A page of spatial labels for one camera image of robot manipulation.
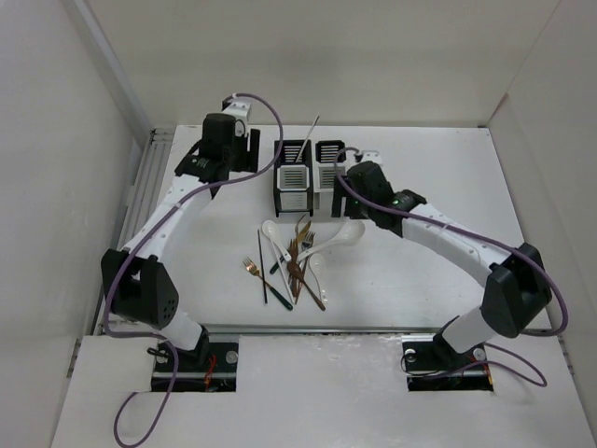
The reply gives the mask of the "large white ceramic spoon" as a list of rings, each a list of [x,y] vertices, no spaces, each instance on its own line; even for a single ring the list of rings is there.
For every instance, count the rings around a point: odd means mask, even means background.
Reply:
[[[342,224],[338,232],[332,238],[319,245],[314,245],[310,249],[302,252],[298,256],[297,262],[301,262],[306,258],[310,257],[311,255],[321,252],[324,249],[333,245],[356,245],[364,235],[365,231],[366,226],[362,221],[347,220]]]

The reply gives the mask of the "white chopstick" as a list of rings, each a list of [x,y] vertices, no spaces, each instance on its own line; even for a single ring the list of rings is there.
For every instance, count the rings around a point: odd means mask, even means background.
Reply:
[[[319,114],[315,117],[315,119],[312,122],[312,125],[309,128],[309,131],[307,131],[307,134],[306,134],[306,136],[305,136],[305,138],[303,140],[303,143],[302,143],[302,145],[300,147],[300,150],[298,151],[298,154],[297,154],[297,156],[296,156],[296,158],[294,160],[295,163],[299,163],[299,162],[302,161],[302,155],[304,153],[304,150],[305,150],[307,144],[309,143],[309,140],[310,140],[310,138],[312,136],[312,132],[313,132],[315,126],[318,124],[318,121],[319,121],[320,117],[321,116]]]
[[[283,282],[284,282],[285,290],[286,290],[287,295],[288,295],[288,299],[289,299],[289,301],[292,304],[294,304],[294,298],[293,298],[293,294],[292,294],[292,289],[291,289],[291,286],[290,286],[290,283],[289,283],[288,275],[285,272],[284,265],[285,265],[285,259],[284,258],[278,259],[278,267],[279,267],[279,271],[281,273],[281,276],[283,277]]]

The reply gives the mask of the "black chopstick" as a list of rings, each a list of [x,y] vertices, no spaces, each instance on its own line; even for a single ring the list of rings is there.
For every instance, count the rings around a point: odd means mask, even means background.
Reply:
[[[262,243],[261,243],[261,232],[260,229],[257,229],[257,247],[258,247],[258,255],[259,255],[259,270],[261,274],[261,282],[262,282],[262,290],[263,290],[263,297],[264,297],[264,304],[268,305],[268,292],[267,292],[267,285],[265,280],[265,270],[263,266],[263,253],[262,253]]]

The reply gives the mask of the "small white ceramic spoon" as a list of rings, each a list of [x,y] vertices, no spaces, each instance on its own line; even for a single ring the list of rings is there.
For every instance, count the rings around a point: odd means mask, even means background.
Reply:
[[[316,284],[319,289],[319,296],[323,303],[327,303],[326,297],[326,285],[325,285],[325,270],[326,270],[326,262],[324,257],[319,254],[315,253],[310,257],[309,260],[310,269],[312,274],[316,280]]]

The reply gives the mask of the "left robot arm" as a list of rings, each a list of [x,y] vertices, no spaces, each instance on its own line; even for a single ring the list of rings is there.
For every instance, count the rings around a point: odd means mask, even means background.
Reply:
[[[171,186],[148,221],[122,249],[107,250],[101,260],[106,311],[149,326],[171,342],[178,361],[192,371],[208,361],[208,333],[180,308],[166,261],[230,173],[257,171],[260,132],[248,128],[248,116],[241,103],[208,114],[200,140],[175,167]]]

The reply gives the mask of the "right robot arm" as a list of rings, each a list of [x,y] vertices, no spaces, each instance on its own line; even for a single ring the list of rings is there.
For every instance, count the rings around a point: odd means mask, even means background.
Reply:
[[[495,336],[518,337],[552,299],[534,246],[508,247],[460,227],[418,193],[393,190],[373,161],[336,176],[331,214],[369,219],[432,250],[483,288],[480,305],[450,320],[424,346],[438,371],[461,368],[466,355]]]

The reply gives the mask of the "black slotted utensil container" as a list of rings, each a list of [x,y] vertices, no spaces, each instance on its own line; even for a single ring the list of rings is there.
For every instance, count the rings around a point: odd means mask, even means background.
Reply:
[[[302,161],[294,160],[303,140],[275,140],[274,150],[282,144],[282,152],[274,163],[272,183],[275,215],[307,213],[313,216],[312,141],[309,140]]]

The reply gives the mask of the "white slotted utensil container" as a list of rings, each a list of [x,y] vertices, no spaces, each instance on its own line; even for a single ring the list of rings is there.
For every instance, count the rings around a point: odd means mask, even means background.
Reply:
[[[315,214],[329,213],[333,200],[333,191],[336,179],[336,168],[345,173],[346,155],[338,153],[345,148],[342,140],[320,140],[312,151],[313,160],[313,208]]]

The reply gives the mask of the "copper knife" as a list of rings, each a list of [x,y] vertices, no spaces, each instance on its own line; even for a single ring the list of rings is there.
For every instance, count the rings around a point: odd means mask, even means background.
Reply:
[[[311,226],[311,221],[310,220],[306,220],[304,221],[304,219],[306,218],[307,215],[303,215],[299,220],[298,223],[295,226],[295,239],[297,241],[297,243],[301,243],[304,240],[304,237],[306,235],[306,233],[309,231],[309,228]]]

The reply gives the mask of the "silver copper fork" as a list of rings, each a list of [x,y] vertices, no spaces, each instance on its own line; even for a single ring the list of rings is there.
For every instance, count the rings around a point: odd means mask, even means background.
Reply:
[[[301,247],[303,250],[308,250],[311,247],[313,247],[314,237],[315,237],[314,231],[308,231],[306,233],[306,235],[304,236],[304,239],[301,242]]]

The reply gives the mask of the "copper spoon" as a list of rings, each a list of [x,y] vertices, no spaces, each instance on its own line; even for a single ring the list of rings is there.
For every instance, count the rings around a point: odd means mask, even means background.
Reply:
[[[321,311],[325,311],[326,307],[323,304],[323,302],[319,299],[318,295],[309,287],[309,285],[305,282],[304,280],[304,274],[302,273],[302,270],[299,266],[299,264],[295,261],[289,261],[287,263],[288,266],[288,271],[290,272],[290,274],[297,279],[304,288],[307,289],[307,291],[309,292],[309,294],[311,295],[312,299],[315,301],[315,303],[317,304],[318,308]]]

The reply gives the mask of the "aluminium rail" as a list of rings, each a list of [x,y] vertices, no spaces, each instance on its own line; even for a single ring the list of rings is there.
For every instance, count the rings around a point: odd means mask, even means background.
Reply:
[[[508,245],[521,228],[486,128],[289,126],[285,137],[341,140],[376,150],[396,190],[423,195],[447,219]],[[430,331],[480,305],[476,280],[431,250],[368,223],[353,246],[324,251],[326,302],[308,292],[287,310],[264,294],[243,260],[273,264],[269,241],[257,235],[276,221],[285,240],[297,217],[276,215],[272,174],[199,194],[168,241],[164,264],[183,311],[211,332],[299,334]]]

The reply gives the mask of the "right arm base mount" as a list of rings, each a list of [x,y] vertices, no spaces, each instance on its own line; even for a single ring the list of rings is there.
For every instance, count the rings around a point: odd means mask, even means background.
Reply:
[[[400,367],[409,392],[493,392],[485,347],[480,344],[463,354],[441,358],[430,342],[403,343]]]

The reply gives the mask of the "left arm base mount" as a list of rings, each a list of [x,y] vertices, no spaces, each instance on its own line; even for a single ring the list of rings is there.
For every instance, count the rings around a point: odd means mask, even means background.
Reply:
[[[229,393],[237,388],[239,340],[215,339],[210,342],[207,358],[198,364],[179,353],[179,368],[173,392]],[[146,349],[154,358],[150,380],[152,392],[166,392],[171,381],[174,359],[164,343]]]

